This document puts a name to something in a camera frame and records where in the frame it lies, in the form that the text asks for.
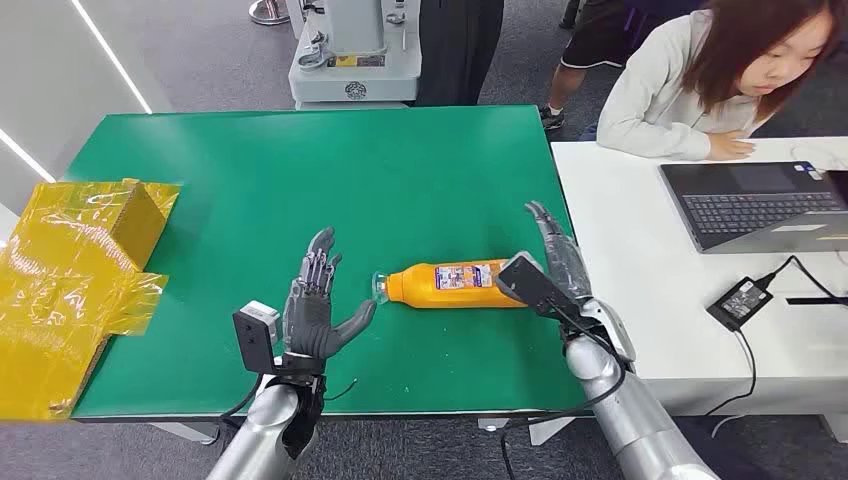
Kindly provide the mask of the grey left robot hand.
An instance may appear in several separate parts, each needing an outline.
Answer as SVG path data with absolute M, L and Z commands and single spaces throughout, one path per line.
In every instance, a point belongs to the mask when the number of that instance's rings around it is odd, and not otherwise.
M 332 324 L 331 293 L 341 256 L 330 254 L 335 230 L 327 227 L 315 234 L 292 280 L 286 298 L 283 324 L 288 354 L 326 360 L 361 334 L 377 309 L 373 299 L 363 301 L 343 323 Z

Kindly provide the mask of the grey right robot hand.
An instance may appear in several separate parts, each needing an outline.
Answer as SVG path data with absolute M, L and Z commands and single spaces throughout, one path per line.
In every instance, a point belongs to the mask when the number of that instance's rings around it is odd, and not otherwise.
M 552 281 L 575 303 L 592 297 L 592 287 L 580 250 L 559 222 L 537 201 L 525 204 L 540 231 Z

